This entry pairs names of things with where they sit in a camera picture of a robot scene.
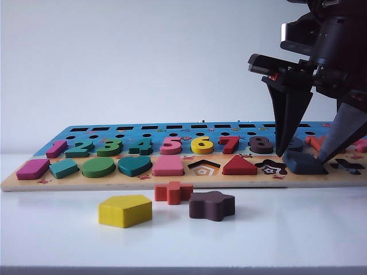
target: red wooden block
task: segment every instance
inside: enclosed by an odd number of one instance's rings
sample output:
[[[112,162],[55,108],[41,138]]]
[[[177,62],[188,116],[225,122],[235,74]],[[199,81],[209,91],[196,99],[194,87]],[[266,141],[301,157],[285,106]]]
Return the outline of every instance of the red wooden block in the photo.
[[[239,136],[221,136],[219,138],[219,144],[225,144],[223,148],[223,154],[232,154],[240,144]]]
[[[320,138],[317,136],[306,136],[306,143],[311,145],[313,149],[319,152],[325,139],[326,136],[321,136]]]
[[[154,186],[154,199],[167,201],[169,205],[179,205],[181,201],[188,201],[192,192],[192,184],[181,184],[180,182],[156,184]]]
[[[257,167],[239,155],[234,156],[224,167],[223,175],[256,175]]]

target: white wall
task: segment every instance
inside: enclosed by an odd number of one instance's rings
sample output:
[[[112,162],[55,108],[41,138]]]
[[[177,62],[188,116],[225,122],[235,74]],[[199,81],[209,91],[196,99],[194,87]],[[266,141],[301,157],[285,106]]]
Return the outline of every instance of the white wall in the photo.
[[[286,0],[3,0],[1,151],[34,153],[69,125],[273,120],[248,58],[281,50]],[[304,120],[332,120],[314,95]]]

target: yellow wooden block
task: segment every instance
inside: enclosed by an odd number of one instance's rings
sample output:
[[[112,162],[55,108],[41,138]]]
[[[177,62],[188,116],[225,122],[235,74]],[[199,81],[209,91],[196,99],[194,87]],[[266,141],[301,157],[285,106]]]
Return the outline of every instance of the yellow wooden block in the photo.
[[[214,144],[208,136],[197,137],[191,141],[191,151],[195,154],[206,155],[214,150]]]
[[[98,221],[104,225],[130,227],[150,221],[151,200],[143,195],[114,196],[98,205]]]

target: black robotic arm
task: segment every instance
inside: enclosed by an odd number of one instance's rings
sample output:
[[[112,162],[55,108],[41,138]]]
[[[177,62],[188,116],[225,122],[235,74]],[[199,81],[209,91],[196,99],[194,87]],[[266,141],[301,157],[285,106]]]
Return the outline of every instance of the black robotic arm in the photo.
[[[310,12],[283,24],[282,49],[309,56],[298,63],[253,54],[249,70],[272,97],[276,153],[282,156],[311,100],[311,88],[337,100],[338,112],[319,151],[326,162],[367,135],[367,1],[288,0]]]

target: wooden number piece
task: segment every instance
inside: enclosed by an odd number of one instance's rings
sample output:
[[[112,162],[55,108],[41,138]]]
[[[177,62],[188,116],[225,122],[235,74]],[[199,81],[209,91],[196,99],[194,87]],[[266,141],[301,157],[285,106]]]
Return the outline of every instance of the wooden number piece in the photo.
[[[219,138],[219,144],[225,144],[223,148],[223,154],[232,154],[240,144],[239,136],[221,136]]]
[[[214,150],[214,144],[208,136],[197,137],[191,141],[191,151],[195,154],[206,155]]]
[[[57,158],[66,148],[68,148],[66,140],[56,140],[52,147],[47,150],[46,156],[47,158]]]
[[[94,148],[92,141],[88,139],[78,140],[75,142],[75,147],[65,151],[66,158],[86,158],[89,152]]]
[[[115,156],[121,152],[122,141],[120,139],[106,139],[104,147],[97,149],[97,156]]]
[[[250,150],[257,154],[271,154],[274,150],[273,144],[264,136],[253,136],[248,145],[250,145]]]
[[[138,142],[130,145],[128,149],[129,154],[140,154],[141,156],[150,155],[153,152],[150,137],[143,137]]]
[[[182,150],[181,138],[175,136],[175,137],[166,137],[159,151],[161,155],[176,155],[180,153],[181,150]]]

